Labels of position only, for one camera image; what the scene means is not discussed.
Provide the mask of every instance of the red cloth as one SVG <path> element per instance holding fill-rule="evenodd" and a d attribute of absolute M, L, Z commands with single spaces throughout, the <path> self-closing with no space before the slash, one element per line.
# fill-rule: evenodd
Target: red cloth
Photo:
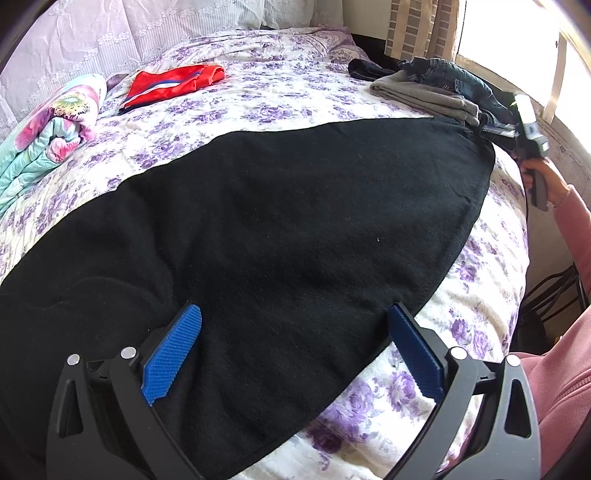
<path fill-rule="evenodd" d="M 186 95 L 226 78 L 220 65 L 191 65 L 153 74 L 140 72 L 131 84 L 121 111 Z"/>

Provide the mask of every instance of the hand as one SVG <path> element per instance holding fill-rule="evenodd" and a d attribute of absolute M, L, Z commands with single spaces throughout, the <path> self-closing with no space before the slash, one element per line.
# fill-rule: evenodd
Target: hand
<path fill-rule="evenodd" d="M 548 200 L 555 207 L 562 203 L 569 192 L 569 185 L 549 158 L 528 158 L 521 162 L 519 169 L 526 191 L 534 185 L 534 178 L 526 173 L 527 170 L 537 170 L 542 174 L 546 181 Z"/>

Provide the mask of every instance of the blue gripper pad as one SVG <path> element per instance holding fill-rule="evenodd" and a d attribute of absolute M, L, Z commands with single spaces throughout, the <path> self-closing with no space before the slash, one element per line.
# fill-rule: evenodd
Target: blue gripper pad
<path fill-rule="evenodd" d="M 397 305 L 388 309 L 388 331 L 421 393 L 439 403 L 445 396 L 443 366 L 407 314 Z"/>
<path fill-rule="evenodd" d="M 201 310 L 188 305 L 144 365 L 142 392 L 152 406 L 165 397 L 201 331 Z"/>

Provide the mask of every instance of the black fleece cloth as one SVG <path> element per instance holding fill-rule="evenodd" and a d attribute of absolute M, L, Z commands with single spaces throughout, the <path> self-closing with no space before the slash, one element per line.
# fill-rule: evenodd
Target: black fleece cloth
<path fill-rule="evenodd" d="M 416 314 L 466 242 L 492 145 L 434 119 L 233 132 L 67 215 L 0 287 L 0 414 L 44 454 L 65 359 L 203 329 L 155 408 L 208 479 L 314 419 Z"/>

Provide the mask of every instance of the curtain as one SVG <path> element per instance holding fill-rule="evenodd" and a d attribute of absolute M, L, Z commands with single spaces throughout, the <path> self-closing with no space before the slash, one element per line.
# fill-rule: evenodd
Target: curtain
<path fill-rule="evenodd" d="M 386 55 L 454 61 L 465 11 L 466 0 L 392 0 Z"/>

